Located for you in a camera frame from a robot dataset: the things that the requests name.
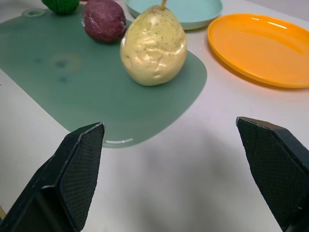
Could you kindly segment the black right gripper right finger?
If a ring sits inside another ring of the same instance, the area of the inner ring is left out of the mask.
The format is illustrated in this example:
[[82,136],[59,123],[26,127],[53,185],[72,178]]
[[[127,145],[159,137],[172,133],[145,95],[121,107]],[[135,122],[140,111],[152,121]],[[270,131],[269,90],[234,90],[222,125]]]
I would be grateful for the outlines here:
[[251,174],[282,232],[309,232],[309,150],[286,128],[239,116]]

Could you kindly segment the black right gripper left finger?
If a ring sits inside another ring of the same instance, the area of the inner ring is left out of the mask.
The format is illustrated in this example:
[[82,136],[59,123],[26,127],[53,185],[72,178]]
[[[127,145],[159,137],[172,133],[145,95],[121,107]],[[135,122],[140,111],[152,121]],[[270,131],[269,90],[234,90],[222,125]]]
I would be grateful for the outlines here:
[[81,127],[62,140],[0,223],[0,232],[81,232],[97,186],[105,126]]

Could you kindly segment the orange plate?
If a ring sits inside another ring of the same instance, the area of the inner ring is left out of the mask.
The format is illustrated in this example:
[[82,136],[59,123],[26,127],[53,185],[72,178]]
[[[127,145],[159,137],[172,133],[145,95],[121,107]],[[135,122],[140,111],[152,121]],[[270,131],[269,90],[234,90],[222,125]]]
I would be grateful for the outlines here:
[[207,36],[214,54],[245,77],[309,88],[309,30],[266,15],[229,14],[211,22]]

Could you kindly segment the dark purple round fruit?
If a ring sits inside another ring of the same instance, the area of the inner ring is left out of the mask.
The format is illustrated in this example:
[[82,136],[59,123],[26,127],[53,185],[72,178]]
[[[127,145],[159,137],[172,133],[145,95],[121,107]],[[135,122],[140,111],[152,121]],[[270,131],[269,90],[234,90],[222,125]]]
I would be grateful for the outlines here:
[[89,0],[82,14],[82,26],[91,39],[111,44],[125,35],[126,17],[114,0]]

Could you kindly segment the dark green round fruit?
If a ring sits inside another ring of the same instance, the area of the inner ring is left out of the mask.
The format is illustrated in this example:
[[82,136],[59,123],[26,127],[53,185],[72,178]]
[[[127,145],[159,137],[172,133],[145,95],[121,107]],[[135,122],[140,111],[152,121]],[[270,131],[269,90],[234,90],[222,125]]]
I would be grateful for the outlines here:
[[79,6],[79,0],[41,0],[42,3],[57,15],[69,15]]

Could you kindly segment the light green plate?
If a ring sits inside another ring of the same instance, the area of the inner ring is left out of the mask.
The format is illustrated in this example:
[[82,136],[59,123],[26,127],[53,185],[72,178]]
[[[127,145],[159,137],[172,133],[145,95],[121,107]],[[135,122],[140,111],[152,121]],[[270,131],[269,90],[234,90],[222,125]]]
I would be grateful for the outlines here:
[[[134,16],[154,5],[160,5],[162,0],[124,0],[128,11]],[[199,29],[209,25],[220,16],[223,10],[221,0],[167,0],[169,8],[179,20],[184,30]]]

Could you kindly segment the green cutting board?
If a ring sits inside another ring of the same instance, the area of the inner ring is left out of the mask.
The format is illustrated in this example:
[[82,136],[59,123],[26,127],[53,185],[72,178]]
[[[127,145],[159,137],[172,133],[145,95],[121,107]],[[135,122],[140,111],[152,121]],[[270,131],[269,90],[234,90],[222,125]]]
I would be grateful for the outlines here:
[[150,139],[199,96],[205,65],[188,52],[173,80],[139,85],[124,69],[119,43],[97,43],[84,32],[83,9],[67,16],[29,9],[0,23],[0,69],[69,131],[103,122],[103,145],[112,148]]

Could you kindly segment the yellow pear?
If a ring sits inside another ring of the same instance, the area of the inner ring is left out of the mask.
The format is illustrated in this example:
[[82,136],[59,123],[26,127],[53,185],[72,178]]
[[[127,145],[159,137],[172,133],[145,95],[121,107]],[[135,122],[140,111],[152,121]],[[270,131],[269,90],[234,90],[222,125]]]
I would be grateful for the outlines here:
[[140,85],[155,86],[172,80],[187,55],[186,34],[167,0],[140,14],[120,45],[120,57],[130,77]]

